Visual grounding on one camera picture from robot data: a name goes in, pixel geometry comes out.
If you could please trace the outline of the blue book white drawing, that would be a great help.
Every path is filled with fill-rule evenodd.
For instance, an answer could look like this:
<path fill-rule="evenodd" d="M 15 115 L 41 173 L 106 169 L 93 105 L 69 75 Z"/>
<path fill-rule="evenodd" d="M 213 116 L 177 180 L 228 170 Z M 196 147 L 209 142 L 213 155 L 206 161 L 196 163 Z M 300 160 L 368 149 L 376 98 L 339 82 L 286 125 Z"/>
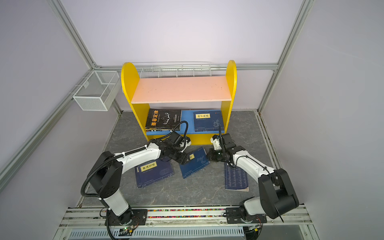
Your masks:
<path fill-rule="evenodd" d="M 222 112 L 219 110 L 193 112 L 195 132 L 215 132 L 225 130 Z"/>

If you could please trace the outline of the yellow wooden bookshelf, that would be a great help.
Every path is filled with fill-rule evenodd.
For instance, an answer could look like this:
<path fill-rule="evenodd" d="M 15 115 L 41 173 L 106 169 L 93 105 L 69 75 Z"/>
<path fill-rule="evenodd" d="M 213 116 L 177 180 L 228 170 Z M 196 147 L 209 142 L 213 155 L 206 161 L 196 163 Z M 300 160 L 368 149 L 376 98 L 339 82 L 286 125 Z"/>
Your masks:
<path fill-rule="evenodd" d="M 142 79 L 132 63 L 121 70 L 122 89 L 147 141 L 166 132 L 147 132 L 151 104 L 221 102 L 224 133 L 227 133 L 237 90 L 237 66 L 230 60 L 225 76 Z"/>

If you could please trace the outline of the navy book text back cover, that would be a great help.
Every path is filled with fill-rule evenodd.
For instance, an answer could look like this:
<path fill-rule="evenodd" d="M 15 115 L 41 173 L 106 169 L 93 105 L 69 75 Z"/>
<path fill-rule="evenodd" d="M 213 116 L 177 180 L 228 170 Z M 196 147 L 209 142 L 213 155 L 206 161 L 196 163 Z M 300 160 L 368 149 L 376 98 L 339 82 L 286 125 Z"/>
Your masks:
<path fill-rule="evenodd" d="M 225 164 L 225 189 L 248 192 L 249 183 L 247 173 L 239 167 L 233 169 L 229 164 Z"/>

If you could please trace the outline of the black deer cover book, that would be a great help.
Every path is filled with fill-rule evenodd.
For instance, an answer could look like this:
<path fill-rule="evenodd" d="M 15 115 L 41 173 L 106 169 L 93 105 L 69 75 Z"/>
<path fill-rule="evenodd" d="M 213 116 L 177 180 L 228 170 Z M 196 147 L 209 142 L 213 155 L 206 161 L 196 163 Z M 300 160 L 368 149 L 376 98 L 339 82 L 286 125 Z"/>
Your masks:
<path fill-rule="evenodd" d="M 182 110 L 149 109 L 145 129 L 147 132 L 174 129 L 182 118 Z"/>

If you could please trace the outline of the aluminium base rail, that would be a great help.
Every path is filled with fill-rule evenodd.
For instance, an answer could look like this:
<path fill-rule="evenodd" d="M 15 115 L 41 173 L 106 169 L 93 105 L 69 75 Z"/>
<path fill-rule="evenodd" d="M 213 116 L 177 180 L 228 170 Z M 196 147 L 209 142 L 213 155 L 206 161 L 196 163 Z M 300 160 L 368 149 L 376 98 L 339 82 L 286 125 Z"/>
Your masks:
<path fill-rule="evenodd" d="M 319 238 L 305 206 L 271 219 L 266 214 L 240 217 L 237 206 L 134 208 L 130 224 L 106 217 L 102 208 L 69 208 L 55 234 L 56 240 L 138 240 L 255 237 L 269 227 L 295 227 L 304 240 Z"/>

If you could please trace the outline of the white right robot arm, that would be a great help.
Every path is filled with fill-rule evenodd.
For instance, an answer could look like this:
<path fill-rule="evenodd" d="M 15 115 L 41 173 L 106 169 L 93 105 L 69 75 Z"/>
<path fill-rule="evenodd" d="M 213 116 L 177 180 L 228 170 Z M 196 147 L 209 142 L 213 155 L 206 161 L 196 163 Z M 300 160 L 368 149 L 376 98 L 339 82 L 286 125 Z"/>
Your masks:
<path fill-rule="evenodd" d="M 213 147 L 207 154 L 210 161 L 226 163 L 232 169 L 240 168 L 258 183 L 259 196 L 242 201 L 239 213 L 233 216 L 245 223 L 259 215 L 276 219 L 300 205 L 287 171 L 263 164 L 244 147 L 237 146 L 230 134 L 214 135 L 211 143 Z"/>

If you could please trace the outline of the navy book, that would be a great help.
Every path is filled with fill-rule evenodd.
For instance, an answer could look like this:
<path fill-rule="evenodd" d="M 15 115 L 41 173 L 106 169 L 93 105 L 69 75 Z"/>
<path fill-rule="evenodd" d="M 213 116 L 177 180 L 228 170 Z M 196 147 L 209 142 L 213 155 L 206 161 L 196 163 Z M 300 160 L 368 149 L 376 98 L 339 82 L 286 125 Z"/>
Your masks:
<path fill-rule="evenodd" d="M 203 147 L 187 154 L 187 157 L 188 161 L 184 165 L 180 165 L 183 179 L 186 179 L 210 164 L 210 161 L 207 158 L 207 153 Z"/>
<path fill-rule="evenodd" d="M 138 188 L 147 187 L 174 174 L 167 158 L 147 161 L 136 166 L 134 171 Z"/>

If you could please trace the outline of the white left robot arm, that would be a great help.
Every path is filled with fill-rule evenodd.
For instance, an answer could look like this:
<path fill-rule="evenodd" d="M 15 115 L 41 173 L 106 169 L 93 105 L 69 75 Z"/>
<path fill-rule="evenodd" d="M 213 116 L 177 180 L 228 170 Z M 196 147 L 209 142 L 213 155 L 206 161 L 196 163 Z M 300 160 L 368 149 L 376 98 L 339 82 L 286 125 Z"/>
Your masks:
<path fill-rule="evenodd" d="M 120 190 L 122 175 L 140 164 L 162 157 L 184 164 L 188 158 L 185 150 L 191 143 L 186 135 L 172 132 L 128 152 L 112 154 L 106 151 L 88 173 L 81 186 L 81 195 L 98 198 L 117 217 L 130 217 L 132 208 Z"/>

